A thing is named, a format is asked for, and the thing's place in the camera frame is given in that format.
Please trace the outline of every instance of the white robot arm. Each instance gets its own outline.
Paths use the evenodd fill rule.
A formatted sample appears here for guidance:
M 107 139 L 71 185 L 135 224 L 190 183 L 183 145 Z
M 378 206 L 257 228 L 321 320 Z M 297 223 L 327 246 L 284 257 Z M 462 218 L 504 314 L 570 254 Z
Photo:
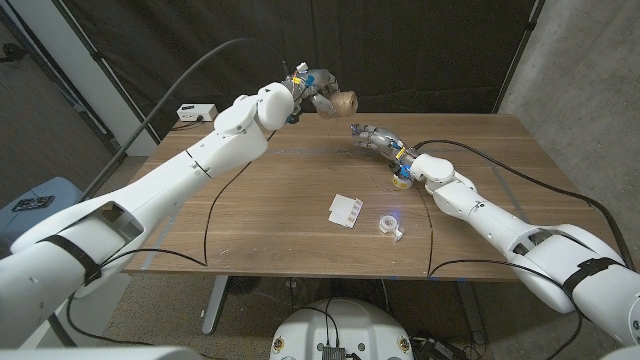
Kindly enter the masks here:
M 469 223 L 510 263 L 562 284 L 514 268 L 544 303 L 561 313 L 577 305 L 587 318 L 622 344 L 640 344 L 640 274 L 629 270 L 604 241 L 574 225 L 527 224 L 477 193 L 469 179 L 445 160 L 408 148 L 397 135 L 371 125 L 352 125 L 357 146 L 379 150 L 405 181 L 425 181 L 445 214 Z
M 322 93 L 338 91 L 326 70 L 300 70 L 257 95 L 240 96 L 220 113 L 215 130 L 120 190 L 65 209 L 24 233 L 0 261 L 0 347 L 19 346 L 64 300 L 83 297 L 118 274 L 156 227 L 219 174 L 260 157 L 259 124 L 294 122 L 302 99 L 336 114 Z

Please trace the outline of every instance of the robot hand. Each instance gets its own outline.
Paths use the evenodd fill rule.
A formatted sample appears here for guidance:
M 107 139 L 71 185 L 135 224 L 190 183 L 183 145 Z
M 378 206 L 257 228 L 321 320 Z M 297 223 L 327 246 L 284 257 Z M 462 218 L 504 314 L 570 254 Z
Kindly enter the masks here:
M 340 93 L 336 78 L 325 69 L 307 68 L 306 63 L 298 65 L 296 71 L 287 76 L 282 84 L 289 89 L 294 98 L 294 110 L 287 122 L 298 122 L 303 99 L 309 98 L 318 113 L 324 117 L 351 116 L 358 107 L 353 93 Z
M 406 150 L 398 135 L 372 125 L 351 124 L 351 136 L 357 140 L 355 146 L 378 150 L 389 160 L 397 160 Z

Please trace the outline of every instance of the table top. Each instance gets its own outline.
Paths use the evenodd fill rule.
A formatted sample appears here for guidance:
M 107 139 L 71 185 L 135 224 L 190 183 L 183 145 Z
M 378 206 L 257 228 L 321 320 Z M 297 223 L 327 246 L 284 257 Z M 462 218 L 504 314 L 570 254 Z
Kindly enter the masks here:
M 207 267 L 169 254 L 140 253 L 126 271 L 417 280 L 426 278 L 430 257 L 431 268 L 456 259 L 504 260 L 470 225 L 443 214 L 424 183 L 414 183 L 407 190 L 381 190 L 396 189 L 389 161 L 377 152 L 353 146 L 352 123 L 387 128 L 410 145 L 426 139 L 459 141 L 541 181 L 576 191 L 510 115 L 357 114 L 336 120 L 305 114 L 299 123 L 278 131 L 267 152 L 218 199 L 207 233 Z M 212 129 L 212 123 L 203 123 L 170 132 L 133 180 Z M 574 224 L 617 249 L 605 221 L 584 202 L 529 183 L 462 148 L 429 144 L 421 151 L 451 161 L 483 197 L 521 219 L 540 225 Z M 212 179 L 178 214 L 161 224 L 144 247 L 203 260 L 211 204 L 240 169 Z M 336 194 L 364 203 L 352 229 L 328 221 Z M 395 215 L 405 228 L 400 241 L 394 242 L 378 229 L 383 214 Z M 471 263 L 445 266 L 434 276 L 448 280 L 516 279 L 505 266 Z

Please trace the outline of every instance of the black band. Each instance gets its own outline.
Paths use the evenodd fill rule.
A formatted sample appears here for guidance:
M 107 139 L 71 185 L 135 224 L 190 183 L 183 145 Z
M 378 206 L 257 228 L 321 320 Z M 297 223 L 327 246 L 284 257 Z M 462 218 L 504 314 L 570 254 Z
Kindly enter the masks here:
M 569 276 L 564 284 L 562 284 L 562 289 L 569 298 L 573 299 L 573 290 L 576 288 L 576 286 L 578 286 L 578 284 L 582 282 L 582 280 L 591 275 L 595 275 L 601 271 L 608 269 L 611 265 L 620 264 L 617 261 L 609 258 L 589 259 L 587 261 L 584 261 L 578 264 L 580 270 Z
M 71 256 L 73 256 L 80 265 L 84 267 L 84 285 L 89 285 L 96 279 L 102 277 L 102 271 L 100 270 L 100 265 L 96 264 L 95 261 L 84 252 L 84 250 L 80 249 L 78 245 L 69 241 L 69 239 L 62 237 L 60 235 L 51 235 L 44 240 L 40 240 L 38 242 L 50 242 L 52 244 L 57 245 L 62 248 L 64 251 L 68 252 Z
M 98 62 L 102 59 L 104 59 L 104 55 L 102 55 L 102 53 L 100 51 L 94 51 L 91 54 L 91 57 L 93 58 L 94 61 Z
M 533 29 L 536 28 L 536 25 L 538 23 L 536 22 L 528 22 L 525 26 L 524 26 L 524 31 L 533 31 Z

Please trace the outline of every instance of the black backdrop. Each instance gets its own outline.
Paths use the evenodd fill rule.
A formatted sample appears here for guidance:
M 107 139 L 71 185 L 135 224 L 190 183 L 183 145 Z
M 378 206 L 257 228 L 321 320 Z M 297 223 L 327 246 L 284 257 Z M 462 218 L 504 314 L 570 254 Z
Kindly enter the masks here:
M 67 0 L 143 113 L 184 70 L 237 37 L 263 39 L 289 68 L 326 68 L 360 112 L 489 113 L 535 0 Z M 253 44 L 226 50 L 177 91 L 152 123 L 161 137 L 182 103 L 228 107 L 281 80 Z

